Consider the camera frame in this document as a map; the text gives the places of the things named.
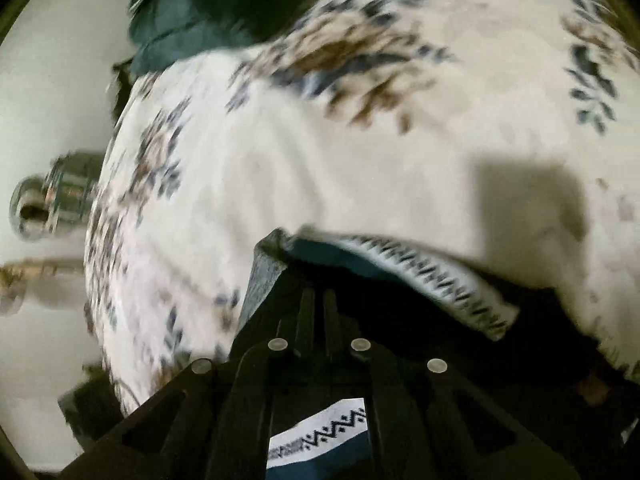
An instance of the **pillow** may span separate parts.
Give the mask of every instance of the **pillow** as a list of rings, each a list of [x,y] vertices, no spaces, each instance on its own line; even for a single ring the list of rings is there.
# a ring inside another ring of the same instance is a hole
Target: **pillow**
[[[309,0],[131,0],[129,35],[140,50],[136,75],[164,70],[176,60],[220,47],[268,40]]]

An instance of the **zigzag pattern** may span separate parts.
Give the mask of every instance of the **zigzag pattern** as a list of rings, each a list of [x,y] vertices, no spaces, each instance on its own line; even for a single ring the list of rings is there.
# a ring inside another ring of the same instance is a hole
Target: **zigzag pattern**
[[[354,428],[356,421],[364,422],[364,419],[366,418],[367,415],[363,409],[351,410],[349,416],[342,416],[343,420],[332,420],[331,429],[328,426],[325,426],[322,428],[322,431],[314,430],[314,434],[308,434],[306,438],[303,437],[302,442],[306,444],[305,447],[307,449],[309,449],[308,446],[318,447],[321,442],[326,442],[328,438],[335,438],[338,436],[338,428]]]
[[[412,271],[416,278],[422,282],[435,282],[431,286],[444,300],[451,296],[450,300],[457,309],[468,309],[471,316],[479,316],[479,320],[487,329],[497,329],[505,325],[500,321],[499,316],[492,314],[491,306],[484,304],[482,300],[474,300],[472,292],[464,286],[458,285],[455,278],[450,277],[440,266],[428,257],[420,259],[417,251],[405,246],[400,242],[384,238],[373,238],[363,236],[346,236],[344,239],[351,243],[366,246],[366,250],[375,250],[385,259],[395,257],[396,264],[404,264],[405,270]]]

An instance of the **white blanket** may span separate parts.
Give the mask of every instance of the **white blanket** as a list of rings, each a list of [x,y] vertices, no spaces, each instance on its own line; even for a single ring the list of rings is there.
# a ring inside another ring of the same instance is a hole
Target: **white blanket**
[[[640,77],[603,0],[321,0],[139,80],[87,285],[130,412],[226,357],[254,245],[379,235],[529,287],[640,381]]]

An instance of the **metal screw head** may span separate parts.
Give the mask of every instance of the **metal screw head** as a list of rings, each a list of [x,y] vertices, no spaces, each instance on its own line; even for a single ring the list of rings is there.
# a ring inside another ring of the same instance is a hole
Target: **metal screw head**
[[[204,375],[208,373],[212,368],[211,361],[208,359],[196,359],[191,363],[191,371],[194,374]]]
[[[363,337],[359,337],[351,341],[351,348],[353,348],[356,352],[366,352],[371,348],[371,342],[368,339],[364,339]]]
[[[427,361],[427,368],[434,374],[441,374],[447,371],[449,365],[442,359],[429,359],[429,361]]]
[[[275,337],[271,341],[269,341],[268,345],[269,350],[273,350],[274,352],[281,352],[289,346],[286,339],[281,337]]]

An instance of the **dark teal fabric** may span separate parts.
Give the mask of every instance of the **dark teal fabric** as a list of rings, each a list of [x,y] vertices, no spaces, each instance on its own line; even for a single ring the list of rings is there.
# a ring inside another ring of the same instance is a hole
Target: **dark teal fabric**
[[[372,264],[362,256],[324,242],[297,238],[287,248],[287,252],[295,259],[309,264],[347,269],[363,278],[371,278],[372,280],[404,283],[397,276],[386,272],[386,270]]]
[[[266,41],[291,23],[306,1],[142,0],[129,27],[140,48],[131,70],[155,72],[205,50]]]
[[[364,431],[311,460],[267,469],[266,480],[325,480],[356,462],[370,460],[369,433]]]

